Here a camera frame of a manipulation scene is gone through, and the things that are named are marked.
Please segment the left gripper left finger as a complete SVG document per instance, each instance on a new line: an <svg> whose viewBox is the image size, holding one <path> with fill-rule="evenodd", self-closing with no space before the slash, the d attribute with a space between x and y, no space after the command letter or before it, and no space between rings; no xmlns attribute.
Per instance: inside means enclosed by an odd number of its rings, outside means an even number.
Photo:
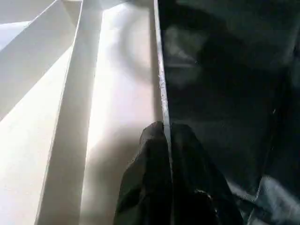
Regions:
<svg viewBox="0 0 300 225"><path fill-rule="evenodd" d="M123 174L113 223L168 225L171 170L164 125L157 121L141 134L139 151Z"/></svg>

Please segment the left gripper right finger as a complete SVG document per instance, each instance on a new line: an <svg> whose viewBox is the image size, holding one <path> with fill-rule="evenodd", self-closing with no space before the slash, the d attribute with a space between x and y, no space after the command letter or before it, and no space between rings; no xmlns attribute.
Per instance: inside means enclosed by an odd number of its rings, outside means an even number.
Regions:
<svg viewBox="0 0 300 225"><path fill-rule="evenodd" d="M223 174L192 129L171 127L173 221L176 225L241 225L243 218Z"/></svg>

